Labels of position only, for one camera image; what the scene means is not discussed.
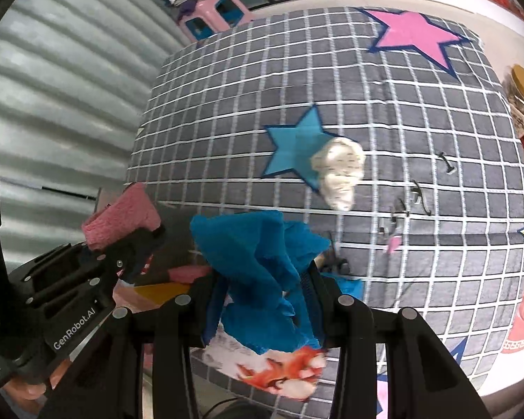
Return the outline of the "person's left hand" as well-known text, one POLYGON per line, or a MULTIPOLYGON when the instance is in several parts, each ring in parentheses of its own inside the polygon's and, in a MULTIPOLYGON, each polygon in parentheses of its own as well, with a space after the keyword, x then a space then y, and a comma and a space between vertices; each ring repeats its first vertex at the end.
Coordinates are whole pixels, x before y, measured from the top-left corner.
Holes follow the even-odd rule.
MULTIPOLYGON (((72 362, 64 359, 49 377, 50 387, 54 390, 63 378, 63 375, 70 368, 72 362)), ((40 398, 46 394, 48 385, 40 383, 37 385, 28 384, 18 376, 12 377, 4 386, 3 390, 9 395, 14 403, 23 411, 37 415, 42 409, 40 398)))

